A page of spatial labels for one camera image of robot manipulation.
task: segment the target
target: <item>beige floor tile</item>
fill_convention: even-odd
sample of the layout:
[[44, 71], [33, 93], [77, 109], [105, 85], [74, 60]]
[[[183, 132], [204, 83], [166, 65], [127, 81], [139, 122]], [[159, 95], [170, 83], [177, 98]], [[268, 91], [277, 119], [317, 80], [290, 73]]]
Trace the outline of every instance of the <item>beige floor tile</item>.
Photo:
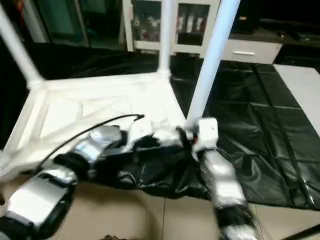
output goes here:
[[142, 191], [81, 184], [58, 240], [99, 240], [106, 235], [160, 240], [164, 206], [164, 198]]
[[[250, 208], [256, 215], [255, 206], [251, 205]], [[166, 199], [162, 240], [182, 239], [219, 239], [217, 223], [209, 201], [191, 197]]]
[[[320, 223], [320, 212], [256, 205], [264, 240], [281, 240]], [[319, 240], [320, 234], [306, 238]]]

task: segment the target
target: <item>black floor mat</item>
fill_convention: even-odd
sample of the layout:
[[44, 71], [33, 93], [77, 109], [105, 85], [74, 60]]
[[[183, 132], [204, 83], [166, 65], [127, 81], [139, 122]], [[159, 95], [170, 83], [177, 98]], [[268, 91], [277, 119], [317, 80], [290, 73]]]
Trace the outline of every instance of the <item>black floor mat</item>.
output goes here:
[[[47, 79], [147, 73], [158, 67], [156, 55], [132, 52], [50, 44], [28, 51]], [[1, 59], [4, 146], [28, 91], [5, 49]], [[171, 59], [171, 84], [185, 116], [201, 64], [187, 56]], [[15, 104], [9, 107], [9, 101]], [[217, 118], [218, 146], [229, 154], [249, 202], [320, 209], [320, 138], [272, 65], [222, 61], [204, 116]], [[169, 198], [209, 197], [197, 163], [177, 148], [106, 158], [95, 181]]]

